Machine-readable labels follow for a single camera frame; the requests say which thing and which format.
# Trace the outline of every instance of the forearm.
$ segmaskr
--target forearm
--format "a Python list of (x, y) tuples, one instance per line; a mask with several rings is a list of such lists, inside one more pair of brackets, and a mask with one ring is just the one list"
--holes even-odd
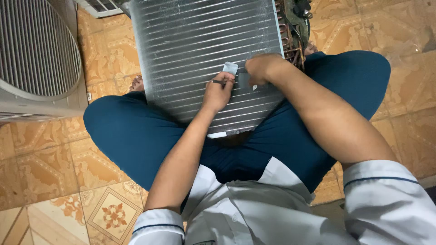
[(149, 191), (145, 210), (167, 208), (180, 213), (200, 161), (201, 150), (215, 113), (201, 109), (163, 160)]
[(398, 161), (381, 134), (350, 104), (291, 64), (285, 71), (271, 82), (329, 155), (345, 167), (364, 160)]

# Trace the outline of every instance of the fan grille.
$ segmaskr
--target fan grille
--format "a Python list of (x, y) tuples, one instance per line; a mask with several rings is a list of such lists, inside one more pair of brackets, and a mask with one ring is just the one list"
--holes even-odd
[(62, 99), (82, 62), (75, 38), (46, 0), (0, 1), (0, 87), (27, 99)]

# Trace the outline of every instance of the shirt sleeve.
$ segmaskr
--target shirt sleeve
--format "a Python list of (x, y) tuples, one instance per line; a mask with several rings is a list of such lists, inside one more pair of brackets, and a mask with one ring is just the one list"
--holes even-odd
[(436, 206), (401, 164), (370, 160), (344, 172), (345, 227), (361, 244), (436, 244)]
[(129, 245), (182, 245), (184, 236), (180, 214), (168, 209), (153, 209), (138, 217)]

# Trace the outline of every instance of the hand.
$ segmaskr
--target hand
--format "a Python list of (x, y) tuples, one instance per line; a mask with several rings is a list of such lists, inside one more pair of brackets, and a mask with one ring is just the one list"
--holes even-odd
[(212, 81), (206, 84), (206, 91), (204, 92), (203, 103), (201, 109), (210, 110), (213, 113), (218, 113), (227, 105), (230, 99), (230, 91), (235, 83), (235, 76), (229, 72), (222, 71), (218, 73), (214, 80), (224, 81), (224, 88), (220, 83)]
[(260, 54), (247, 60), (245, 69), (250, 74), (250, 85), (265, 85), (279, 79), (284, 69), (294, 67), (279, 54)]

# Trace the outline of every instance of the person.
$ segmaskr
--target person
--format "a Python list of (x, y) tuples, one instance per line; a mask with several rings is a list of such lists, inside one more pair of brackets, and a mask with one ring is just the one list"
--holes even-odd
[[(434, 203), (368, 121), (387, 88), (384, 57), (314, 52), (304, 74), (263, 54), (245, 68), (251, 85), (270, 82), (286, 100), (240, 146), (206, 137), (231, 96), (235, 77), (227, 72), (213, 78), (225, 87), (206, 84), (186, 128), (147, 105), (140, 76), (131, 92), (87, 108), (92, 140), (149, 191), (131, 245), (436, 244)], [(346, 230), (309, 208), (336, 161)]]

